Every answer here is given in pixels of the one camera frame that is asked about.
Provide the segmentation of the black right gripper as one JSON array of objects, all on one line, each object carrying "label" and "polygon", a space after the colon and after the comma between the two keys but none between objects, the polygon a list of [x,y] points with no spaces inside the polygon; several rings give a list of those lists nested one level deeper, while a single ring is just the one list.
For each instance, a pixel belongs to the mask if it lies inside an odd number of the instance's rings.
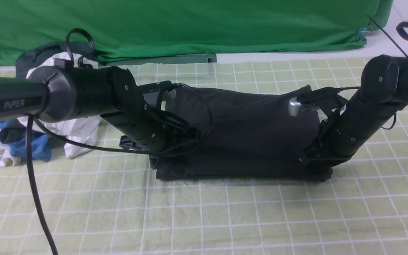
[{"label": "black right gripper", "polygon": [[335,118],[329,117],[321,121],[317,136],[302,152],[298,160],[306,168],[306,172],[316,181],[325,182],[333,174],[333,167],[349,161],[352,155],[340,155],[324,146],[322,138],[334,125]]}]

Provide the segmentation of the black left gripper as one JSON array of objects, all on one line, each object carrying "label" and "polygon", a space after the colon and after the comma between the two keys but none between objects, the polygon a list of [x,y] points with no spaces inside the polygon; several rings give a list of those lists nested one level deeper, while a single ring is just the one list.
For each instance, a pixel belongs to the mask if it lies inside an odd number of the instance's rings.
[{"label": "black left gripper", "polygon": [[126,136],[120,147],[151,156],[190,154],[200,143],[200,132],[183,118],[153,106],[140,112],[119,113],[119,130]]}]

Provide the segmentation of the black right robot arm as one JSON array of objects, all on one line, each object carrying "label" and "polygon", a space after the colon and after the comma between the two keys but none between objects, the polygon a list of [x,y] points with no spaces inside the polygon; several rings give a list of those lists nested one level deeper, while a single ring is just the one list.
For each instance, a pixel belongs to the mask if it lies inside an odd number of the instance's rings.
[{"label": "black right robot arm", "polygon": [[361,85],[346,100],[342,88],[324,87],[289,101],[289,114],[321,109],[327,118],[299,161],[309,174],[322,174],[349,161],[398,111],[408,106],[408,57],[380,55],[365,65]]}]

